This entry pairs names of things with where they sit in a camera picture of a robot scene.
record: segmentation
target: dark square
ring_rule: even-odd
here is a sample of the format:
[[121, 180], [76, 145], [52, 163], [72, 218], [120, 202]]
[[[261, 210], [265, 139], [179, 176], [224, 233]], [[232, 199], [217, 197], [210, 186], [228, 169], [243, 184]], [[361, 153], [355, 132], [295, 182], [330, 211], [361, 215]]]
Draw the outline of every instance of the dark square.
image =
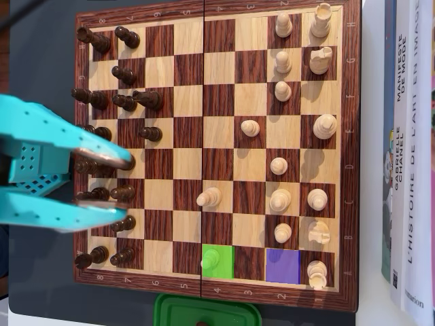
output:
[[202, 53], [174, 57], [174, 86], [202, 85], [204, 58]]
[[234, 247], [234, 278], [264, 280], [264, 248]]
[[335, 149], [336, 134], [329, 139], [319, 139], [313, 132], [313, 126], [320, 115], [300, 116], [300, 148]]
[[174, 55], [174, 25], [151, 26], [145, 32], [147, 58]]
[[204, 85], [203, 115], [234, 115], [234, 84]]
[[201, 243], [173, 242], [172, 271], [201, 275]]
[[[275, 228], [281, 224], [288, 224], [292, 229], [290, 239], [284, 243], [275, 240]], [[264, 226], [264, 246], [277, 249], [299, 249], [299, 217], [284, 215], [266, 215]]]
[[337, 80], [337, 47], [330, 46], [332, 50], [332, 61], [329, 69], [322, 75], [316, 75], [310, 69], [311, 51], [317, 51], [324, 48], [313, 46], [310, 48], [302, 48], [302, 71], [301, 80]]
[[265, 83], [267, 51], [237, 51], [235, 65], [236, 84]]
[[145, 179], [173, 178], [173, 150], [145, 149]]
[[267, 83], [267, 115], [300, 115], [300, 81], [286, 81], [292, 90], [286, 102], [277, 100], [275, 86], [278, 83]]
[[232, 214], [203, 212], [201, 225], [203, 243], [226, 246], [232, 244]]
[[139, 136], [139, 131], [143, 127], [144, 119], [119, 119], [118, 145], [123, 148], [144, 148], [145, 139]]
[[145, 210], [145, 240], [172, 241], [172, 211]]
[[119, 268], [133, 268], [135, 270], [143, 269], [143, 240], [142, 239], [116, 239], [116, 252], [119, 253], [122, 249], [130, 248], [135, 253], [135, 257], [128, 263], [118, 265]]
[[204, 22], [204, 52], [233, 52], [235, 35], [234, 19]]
[[[260, 132], [255, 137], [247, 136], [241, 128], [242, 122], [253, 120], [260, 125]], [[266, 148], [266, 117], [234, 117], [234, 148]]]
[[174, 211], [200, 211], [196, 198], [203, 190], [201, 180], [174, 180], [173, 210]]
[[203, 146], [203, 117], [174, 117], [174, 148]]
[[[299, 149], [266, 149], [266, 181], [299, 182], [299, 157]], [[275, 158], [283, 158], [287, 161], [287, 171], [282, 175], [276, 175], [271, 170], [271, 162]]]
[[[322, 189], [326, 192], [328, 202], [321, 211], [316, 211], [308, 205], [308, 194], [311, 190]], [[300, 216], [335, 218], [335, 185], [331, 183], [301, 183], [300, 184]]]
[[233, 212], [242, 214], [264, 214], [266, 183], [234, 181]]

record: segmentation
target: dark pawn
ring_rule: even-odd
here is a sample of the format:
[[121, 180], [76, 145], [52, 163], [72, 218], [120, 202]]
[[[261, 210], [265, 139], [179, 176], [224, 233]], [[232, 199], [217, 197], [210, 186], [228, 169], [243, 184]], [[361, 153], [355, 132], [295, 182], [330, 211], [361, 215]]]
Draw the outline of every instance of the dark pawn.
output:
[[128, 263], [134, 260], [135, 252], [131, 248], [124, 248], [119, 253], [111, 256], [110, 263], [113, 266], [119, 266], [121, 263]]
[[162, 96], [155, 91], [139, 92], [135, 90], [133, 92], [133, 98], [136, 102], [143, 105], [147, 109], [151, 109], [154, 111], [160, 110], [163, 105]]
[[137, 103], [131, 96], [115, 95], [111, 100], [117, 107], [123, 108], [125, 111], [132, 112], [137, 108]]
[[143, 127], [139, 131], [139, 136], [149, 141], [159, 141], [161, 140], [163, 133], [161, 129], [157, 127]]
[[137, 48], [139, 46], [139, 43], [141, 42], [141, 39], [139, 38], [138, 34], [136, 34], [135, 32], [131, 32], [122, 26], [116, 27], [115, 35], [121, 41], [124, 41], [126, 46], [132, 49]]
[[113, 223], [110, 227], [114, 232], [132, 230], [136, 225], [136, 220], [133, 216], [127, 215], [122, 221]]
[[83, 88], [73, 88], [71, 95], [77, 101], [84, 104], [91, 104], [95, 109], [106, 110], [109, 100], [103, 92], [91, 92]]

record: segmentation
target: dark chess piece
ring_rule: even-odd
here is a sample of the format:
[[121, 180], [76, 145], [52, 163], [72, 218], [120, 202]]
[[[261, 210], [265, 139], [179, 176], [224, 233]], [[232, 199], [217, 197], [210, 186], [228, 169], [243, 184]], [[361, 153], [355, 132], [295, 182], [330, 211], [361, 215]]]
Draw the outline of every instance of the dark chess piece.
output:
[[75, 258], [75, 267], [80, 270], [88, 268], [92, 263], [101, 264], [109, 257], [109, 251], [106, 247], [99, 246], [94, 248], [90, 253], [82, 253]]
[[141, 39], [135, 32], [129, 31], [125, 27], [118, 26], [115, 29], [115, 35], [125, 43], [129, 48], [135, 49], [139, 46]]
[[110, 226], [110, 228], [114, 232], [121, 232], [121, 231], [132, 230], [135, 226], [136, 226], [136, 219], [131, 215], [127, 215], [127, 217], [122, 221], [113, 223]]
[[130, 69], [114, 66], [111, 69], [111, 74], [116, 78], [122, 80], [124, 84], [133, 85], [136, 81], [136, 75]]
[[131, 96], [117, 94], [111, 100], [117, 107], [123, 108], [125, 111], [134, 111], [137, 108], [137, 102]]
[[121, 263], [128, 263], [134, 260], [135, 252], [131, 248], [123, 248], [119, 253], [111, 256], [110, 263], [113, 266], [119, 266]]
[[136, 191], [132, 185], [120, 185], [110, 191], [113, 199], [129, 200], [135, 197]]
[[133, 92], [133, 98], [136, 102], [143, 105], [147, 109], [154, 111], [160, 110], [163, 105], [162, 96], [155, 91], [139, 92], [135, 90]]
[[103, 92], [91, 92], [83, 88], [73, 88], [71, 95], [77, 101], [84, 104], [91, 104], [95, 109], [106, 110], [109, 100]]
[[110, 50], [110, 39], [101, 34], [93, 33], [88, 27], [80, 27], [77, 30], [77, 39], [83, 43], [91, 43], [94, 50], [101, 54]]
[[149, 141], [159, 141], [163, 137], [163, 133], [157, 127], [143, 127], [139, 130], [139, 136]]

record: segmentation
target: chess piece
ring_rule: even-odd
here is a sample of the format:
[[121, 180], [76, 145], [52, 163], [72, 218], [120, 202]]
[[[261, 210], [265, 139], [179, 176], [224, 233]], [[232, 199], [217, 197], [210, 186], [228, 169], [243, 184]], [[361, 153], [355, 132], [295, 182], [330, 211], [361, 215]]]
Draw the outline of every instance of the chess piece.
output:
[[279, 243], [284, 243], [292, 236], [292, 228], [290, 225], [281, 223], [275, 228], [275, 240]]
[[328, 196], [322, 189], [313, 189], [307, 197], [308, 205], [315, 211], [321, 211], [328, 202]]
[[275, 212], [285, 211], [290, 205], [292, 195], [285, 189], [277, 189], [272, 193], [269, 206]]
[[196, 203], [199, 206], [216, 206], [220, 203], [222, 199], [222, 193], [216, 187], [210, 187], [205, 190], [196, 199]]
[[119, 266], [122, 263], [128, 263], [135, 258], [135, 252], [131, 248], [123, 248], [119, 253], [111, 256], [110, 263], [113, 266]]
[[77, 39], [83, 43], [91, 43], [95, 51], [101, 54], [110, 50], [110, 39], [101, 34], [93, 33], [88, 27], [80, 27], [77, 30]]
[[111, 101], [114, 105], [123, 108], [125, 111], [133, 112], [137, 108], [137, 102], [132, 96], [117, 94], [112, 97]]
[[337, 130], [337, 120], [333, 115], [323, 114], [314, 122], [313, 132], [318, 139], [329, 139]]
[[114, 66], [111, 69], [111, 74], [127, 85], [133, 85], [136, 81], [136, 75], [130, 69], [121, 68], [120, 66]]
[[121, 232], [121, 231], [132, 230], [135, 226], [136, 226], [136, 219], [131, 215], [127, 215], [127, 217], [122, 221], [113, 223], [110, 226], [110, 228], [114, 232]]
[[71, 95], [77, 101], [84, 104], [91, 104], [92, 107], [98, 110], [106, 110], [109, 100], [103, 92], [91, 92], [83, 88], [73, 88]]
[[310, 69], [316, 75], [322, 75], [328, 71], [331, 61], [332, 49], [328, 46], [318, 51], [311, 51]]
[[201, 267], [204, 270], [215, 268], [219, 264], [219, 259], [219, 253], [215, 249], [209, 249], [204, 254], [203, 260], [201, 261]]
[[283, 158], [275, 158], [271, 162], [271, 170], [276, 175], [283, 175], [288, 169], [288, 163]]
[[162, 108], [163, 99], [162, 96], [155, 91], [139, 92], [135, 90], [133, 92], [133, 98], [140, 105], [143, 105], [147, 109], [158, 111]]
[[104, 246], [94, 248], [90, 253], [82, 253], [75, 258], [75, 267], [79, 270], [88, 268], [92, 263], [101, 264], [109, 257], [109, 251]]
[[138, 34], [129, 31], [128, 29], [122, 26], [116, 27], [115, 35], [118, 39], [123, 41], [126, 46], [132, 49], [137, 48], [141, 43], [141, 39], [139, 38]]
[[326, 245], [331, 240], [329, 228], [325, 222], [313, 221], [308, 226], [308, 240], [318, 242], [321, 245]]
[[292, 89], [285, 81], [278, 81], [275, 86], [275, 97], [278, 101], [286, 102], [292, 95]]
[[136, 191], [132, 185], [120, 185], [110, 191], [110, 196], [113, 199], [130, 200], [135, 197]]
[[327, 3], [320, 3], [315, 8], [314, 21], [311, 24], [311, 33], [316, 37], [325, 37], [331, 29], [332, 9]]
[[139, 136], [149, 141], [159, 141], [163, 137], [163, 133], [157, 127], [143, 127], [139, 130]]
[[280, 13], [277, 17], [275, 32], [279, 37], [287, 37], [293, 31], [293, 24], [290, 22], [288, 14]]
[[292, 61], [286, 51], [278, 52], [275, 57], [275, 69], [279, 73], [288, 73], [292, 69]]
[[314, 290], [322, 290], [327, 283], [327, 273], [328, 270], [326, 269], [326, 265], [324, 263], [318, 260], [312, 261], [307, 268], [310, 286]]
[[245, 120], [240, 125], [242, 131], [249, 137], [255, 137], [260, 132], [260, 125], [257, 121]]

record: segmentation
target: pawn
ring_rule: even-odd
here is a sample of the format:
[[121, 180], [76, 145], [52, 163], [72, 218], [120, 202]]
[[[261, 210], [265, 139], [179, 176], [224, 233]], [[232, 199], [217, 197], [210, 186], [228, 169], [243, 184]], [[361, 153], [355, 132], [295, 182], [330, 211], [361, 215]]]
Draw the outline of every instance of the pawn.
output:
[[111, 101], [117, 107], [121, 107], [128, 112], [133, 112], [137, 108], [137, 102], [135, 102], [132, 96], [124, 96], [124, 95], [117, 94], [114, 97], [112, 97]]
[[275, 57], [275, 69], [279, 73], [288, 73], [292, 69], [292, 61], [286, 51], [278, 52]]
[[277, 17], [275, 32], [279, 37], [287, 37], [293, 31], [293, 24], [287, 14], [281, 13]]
[[218, 205], [221, 199], [222, 192], [216, 187], [210, 187], [198, 196], [196, 203], [199, 206], [213, 207]]
[[122, 26], [116, 27], [115, 35], [118, 39], [123, 41], [125, 45], [131, 49], [137, 48], [139, 46], [139, 43], [141, 43], [141, 39], [139, 38], [138, 34], [129, 31], [128, 29]]
[[285, 81], [278, 81], [275, 86], [275, 97], [278, 101], [286, 102], [292, 95], [292, 89]]
[[242, 131], [249, 137], [255, 137], [260, 132], [260, 125], [257, 121], [245, 120], [240, 125]]

